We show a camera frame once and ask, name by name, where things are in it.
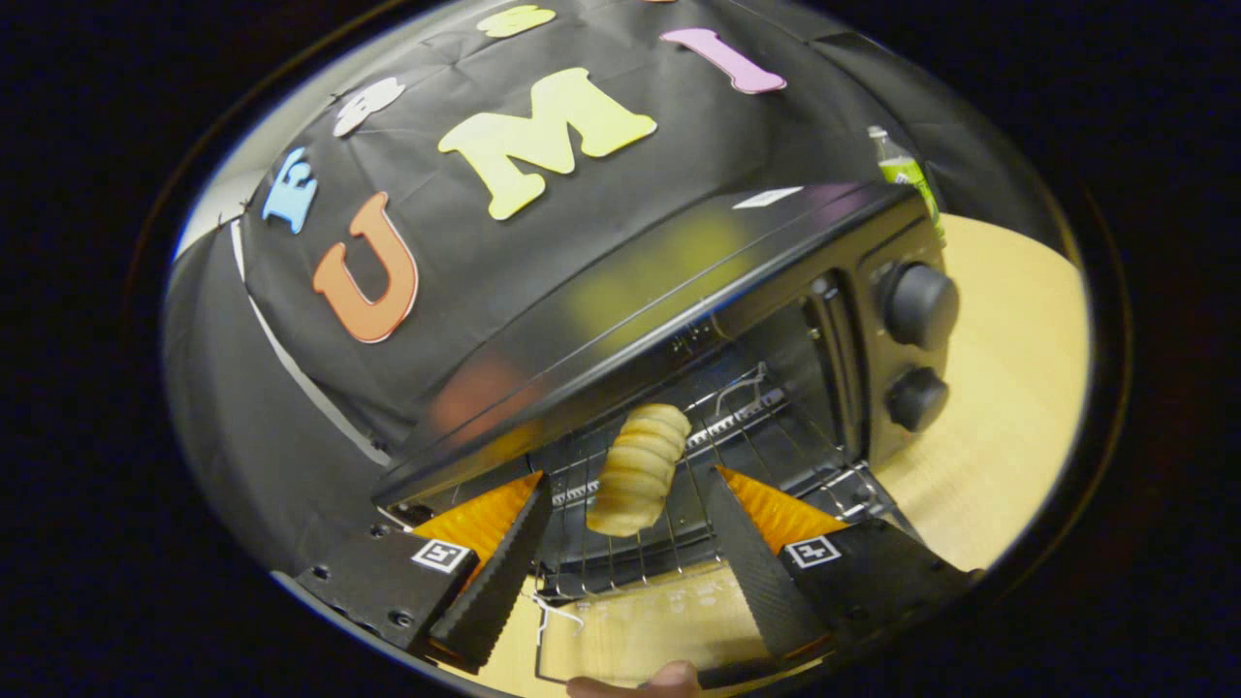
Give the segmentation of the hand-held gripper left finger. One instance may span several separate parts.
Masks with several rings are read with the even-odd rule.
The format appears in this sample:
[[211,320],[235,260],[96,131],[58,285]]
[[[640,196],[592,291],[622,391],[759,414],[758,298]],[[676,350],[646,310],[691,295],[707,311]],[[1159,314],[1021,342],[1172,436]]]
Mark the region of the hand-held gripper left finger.
[[551,509],[545,473],[527,473],[407,530],[374,524],[294,582],[395,650],[478,673],[513,614]]

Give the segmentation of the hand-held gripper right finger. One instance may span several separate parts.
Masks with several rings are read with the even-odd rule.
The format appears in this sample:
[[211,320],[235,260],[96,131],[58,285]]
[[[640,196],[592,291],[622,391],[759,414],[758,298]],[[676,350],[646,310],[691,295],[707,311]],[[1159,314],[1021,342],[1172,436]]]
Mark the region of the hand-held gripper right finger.
[[786,663],[876,650],[980,580],[889,520],[838,520],[724,465],[709,469],[706,512],[766,650]]

